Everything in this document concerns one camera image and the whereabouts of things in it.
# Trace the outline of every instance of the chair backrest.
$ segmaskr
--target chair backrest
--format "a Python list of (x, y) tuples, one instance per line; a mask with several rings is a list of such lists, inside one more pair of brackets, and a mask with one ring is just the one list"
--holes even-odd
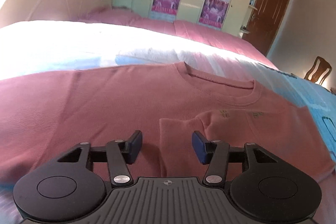
[[(317, 71), (311, 76), (311, 79), (309, 79), (308, 77), (312, 74), (312, 72), (315, 70), (316, 68), (316, 65), (317, 65), (317, 61), (320, 61), (319, 63), (319, 67), (317, 68)], [(324, 60), (322, 57), (318, 56), (316, 59), (315, 59), (315, 62), (314, 62), (314, 65), (313, 67), (311, 67), (311, 69), (307, 72), (306, 76), (304, 77), (306, 80), (309, 80), (313, 83), (316, 83), (319, 78), (321, 77), (321, 75), (326, 72), (327, 70), (329, 70), (321, 79), (319, 85), (322, 85), (324, 80), (328, 77), (328, 75), (331, 73), (331, 65), (326, 61)]]

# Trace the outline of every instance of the wooden door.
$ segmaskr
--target wooden door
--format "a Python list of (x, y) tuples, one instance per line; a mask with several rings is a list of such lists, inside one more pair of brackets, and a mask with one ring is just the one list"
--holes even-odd
[(243, 39), (266, 55), (277, 34), (289, 0), (256, 0), (257, 10), (252, 12)]

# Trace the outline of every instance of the bed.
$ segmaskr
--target bed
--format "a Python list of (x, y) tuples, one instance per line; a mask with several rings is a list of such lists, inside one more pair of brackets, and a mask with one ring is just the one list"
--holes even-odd
[[(307, 106), (336, 161), (336, 97), (321, 86), (278, 71), (237, 37), (185, 21), (142, 18), (130, 10), (108, 7), (104, 0), (0, 0), (0, 27), (1, 80), (51, 70), (184, 61), (234, 80), (256, 79), (295, 105)], [(318, 182), (323, 201), (315, 219), (335, 223), (336, 195), (330, 191), (336, 186), (335, 172)], [(12, 187), (0, 187), (4, 223), (21, 219)]]

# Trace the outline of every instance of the ribbed rubber surface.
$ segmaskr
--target ribbed rubber surface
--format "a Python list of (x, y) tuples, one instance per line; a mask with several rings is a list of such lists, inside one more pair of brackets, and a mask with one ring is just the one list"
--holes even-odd
[[(91, 215), (74, 224), (257, 224), (230, 204), (223, 191), (196, 178), (139, 178), (115, 189)], [(302, 224), (311, 224), (310, 220)]]

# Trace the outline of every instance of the metal screw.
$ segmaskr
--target metal screw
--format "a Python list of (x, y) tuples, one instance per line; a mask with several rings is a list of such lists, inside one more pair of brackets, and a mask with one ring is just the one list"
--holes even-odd
[(205, 180), (209, 183), (220, 183), (222, 181), (222, 178), (217, 175), (211, 175), (211, 176), (207, 176)]
[(131, 179), (129, 176), (119, 175), (119, 176), (114, 177), (113, 180), (116, 183), (126, 183), (126, 182), (129, 182)]

